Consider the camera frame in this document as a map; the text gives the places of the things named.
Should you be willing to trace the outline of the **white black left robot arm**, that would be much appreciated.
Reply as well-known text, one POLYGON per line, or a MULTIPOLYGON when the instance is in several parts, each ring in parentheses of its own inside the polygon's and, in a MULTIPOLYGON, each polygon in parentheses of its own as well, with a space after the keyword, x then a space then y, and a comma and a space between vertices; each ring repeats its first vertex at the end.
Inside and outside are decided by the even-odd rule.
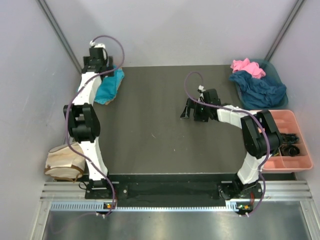
POLYGON ((80 146, 82 152, 72 148, 84 157, 88 168, 88 184, 85 198, 91 200, 115 200, 115 189, 108 179, 106 167, 99 146, 101 125, 93 108, 96 93, 103 77, 113 69, 113 58, 109 57, 102 43, 91 44, 89 56, 83 57, 84 67, 76 96, 70 106, 63 107, 66 129, 80 146))

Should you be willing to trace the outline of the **turquoise t shirt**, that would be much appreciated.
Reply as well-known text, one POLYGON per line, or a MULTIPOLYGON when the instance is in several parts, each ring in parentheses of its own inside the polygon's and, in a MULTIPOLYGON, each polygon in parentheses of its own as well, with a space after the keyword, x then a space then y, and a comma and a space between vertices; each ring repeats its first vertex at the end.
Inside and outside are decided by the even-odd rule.
POLYGON ((105 102, 109 99, 109 96, 113 95, 113 91, 116 89, 117 70, 113 72, 113 76, 105 76, 104 78, 100 76, 101 85, 98 87, 94 99, 96 103, 104 105, 105 102))

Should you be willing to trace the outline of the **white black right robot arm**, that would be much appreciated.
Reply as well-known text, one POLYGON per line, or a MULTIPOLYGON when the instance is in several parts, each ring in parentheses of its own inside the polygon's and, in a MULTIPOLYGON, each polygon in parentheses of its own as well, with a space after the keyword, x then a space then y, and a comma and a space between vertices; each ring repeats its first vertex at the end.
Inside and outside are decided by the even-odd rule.
POLYGON ((240 128, 246 155, 241 168, 231 183, 218 186, 221 198, 245 198, 257 186, 262 168, 271 155, 282 144, 282 136, 275 120, 268 110, 247 111, 222 104, 215 89, 198 88, 199 98, 189 97, 180 117, 206 123, 209 120, 230 124, 240 128))

